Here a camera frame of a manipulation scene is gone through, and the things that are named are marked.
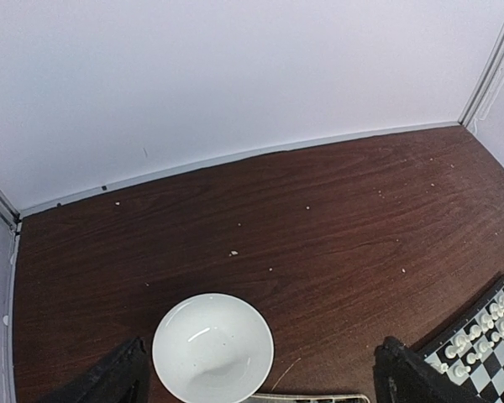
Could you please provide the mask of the black grey chessboard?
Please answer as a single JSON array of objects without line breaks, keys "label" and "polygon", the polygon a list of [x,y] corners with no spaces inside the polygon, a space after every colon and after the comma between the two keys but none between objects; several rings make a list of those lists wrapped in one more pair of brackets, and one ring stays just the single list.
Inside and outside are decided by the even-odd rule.
[{"label": "black grey chessboard", "polygon": [[504,402],[504,275],[418,354],[451,383]]}]

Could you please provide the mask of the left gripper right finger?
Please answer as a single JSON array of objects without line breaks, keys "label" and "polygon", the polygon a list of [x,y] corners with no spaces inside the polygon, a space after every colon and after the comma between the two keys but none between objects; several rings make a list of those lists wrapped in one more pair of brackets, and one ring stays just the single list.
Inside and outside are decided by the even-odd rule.
[{"label": "left gripper right finger", "polygon": [[387,337],[375,349],[375,398],[395,403],[482,402],[476,394],[442,377],[397,338]]}]

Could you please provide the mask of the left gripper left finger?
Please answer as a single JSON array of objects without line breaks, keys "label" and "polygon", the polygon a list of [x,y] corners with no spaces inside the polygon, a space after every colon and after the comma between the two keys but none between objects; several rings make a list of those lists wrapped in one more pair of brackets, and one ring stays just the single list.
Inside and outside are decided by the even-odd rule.
[{"label": "left gripper left finger", "polygon": [[86,373],[54,390],[41,402],[146,402],[150,360],[142,338],[129,339],[102,357]]}]

